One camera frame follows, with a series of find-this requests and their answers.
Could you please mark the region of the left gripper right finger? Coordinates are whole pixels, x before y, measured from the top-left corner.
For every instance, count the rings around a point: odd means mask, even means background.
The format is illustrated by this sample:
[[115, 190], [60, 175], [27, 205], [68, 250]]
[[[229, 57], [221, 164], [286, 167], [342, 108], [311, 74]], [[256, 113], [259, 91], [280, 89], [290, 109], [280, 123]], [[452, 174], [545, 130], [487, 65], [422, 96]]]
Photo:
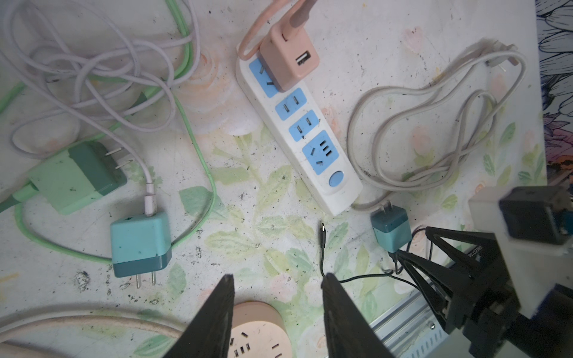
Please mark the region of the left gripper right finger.
[[391, 357], [334, 274], [322, 281], [329, 357]]

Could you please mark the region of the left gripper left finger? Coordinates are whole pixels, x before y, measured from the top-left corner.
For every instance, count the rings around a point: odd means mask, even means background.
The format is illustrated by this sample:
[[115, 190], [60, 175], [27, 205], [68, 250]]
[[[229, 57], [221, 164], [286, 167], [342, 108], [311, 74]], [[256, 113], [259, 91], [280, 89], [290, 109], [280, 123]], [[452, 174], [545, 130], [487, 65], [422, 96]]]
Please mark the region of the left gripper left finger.
[[234, 276], [226, 274], [164, 357], [227, 357], [234, 296]]

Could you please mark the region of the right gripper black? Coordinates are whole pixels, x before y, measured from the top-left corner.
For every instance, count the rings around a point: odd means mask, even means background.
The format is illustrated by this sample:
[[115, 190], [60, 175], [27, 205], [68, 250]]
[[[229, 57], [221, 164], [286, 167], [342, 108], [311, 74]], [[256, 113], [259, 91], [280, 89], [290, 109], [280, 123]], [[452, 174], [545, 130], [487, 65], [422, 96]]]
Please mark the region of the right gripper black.
[[[413, 279], [441, 328], [462, 331], [473, 357], [495, 357], [504, 343], [527, 357], [572, 356], [572, 289], [560, 284], [543, 298], [531, 318], [520, 313], [495, 235], [427, 227], [431, 243], [451, 259], [444, 267], [399, 250], [396, 256]], [[466, 309], [462, 290], [476, 288]]]

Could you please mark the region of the teal charger adapter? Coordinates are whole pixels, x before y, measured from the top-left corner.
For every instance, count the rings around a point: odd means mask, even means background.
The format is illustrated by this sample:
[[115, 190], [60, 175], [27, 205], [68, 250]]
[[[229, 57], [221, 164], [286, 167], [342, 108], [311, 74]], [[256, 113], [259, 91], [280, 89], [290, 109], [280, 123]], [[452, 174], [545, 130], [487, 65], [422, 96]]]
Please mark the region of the teal charger adapter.
[[412, 231], [407, 211], [389, 201], [371, 216], [371, 225], [377, 243], [394, 254], [412, 241]]
[[135, 277], [142, 286], [142, 275], [149, 273], [152, 284], [156, 272], [165, 269], [172, 259], [170, 224], [165, 212], [120, 219], [110, 226], [113, 272], [117, 278]]

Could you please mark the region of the white blue power strip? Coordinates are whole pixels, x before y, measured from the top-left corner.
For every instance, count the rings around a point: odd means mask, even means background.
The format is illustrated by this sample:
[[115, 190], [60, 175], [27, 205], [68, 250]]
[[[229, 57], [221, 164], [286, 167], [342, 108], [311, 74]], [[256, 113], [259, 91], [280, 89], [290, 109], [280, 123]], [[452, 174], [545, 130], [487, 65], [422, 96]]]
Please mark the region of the white blue power strip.
[[363, 185], [304, 81], [281, 92], [258, 56], [238, 60], [238, 83], [323, 211], [349, 209]]

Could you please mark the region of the pink charger adapter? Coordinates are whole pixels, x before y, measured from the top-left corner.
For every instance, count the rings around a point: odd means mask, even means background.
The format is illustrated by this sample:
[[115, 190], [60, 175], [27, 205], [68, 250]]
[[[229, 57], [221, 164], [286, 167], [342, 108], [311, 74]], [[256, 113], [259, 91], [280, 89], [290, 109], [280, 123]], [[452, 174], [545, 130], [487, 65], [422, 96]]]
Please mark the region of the pink charger adapter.
[[284, 27], [279, 22], [271, 27], [260, 46], [260, 57], [272, 82], [280, 92], [286, 92], [302, 81], [319, 65], [319, 55], [304, 27], [286, 40]]

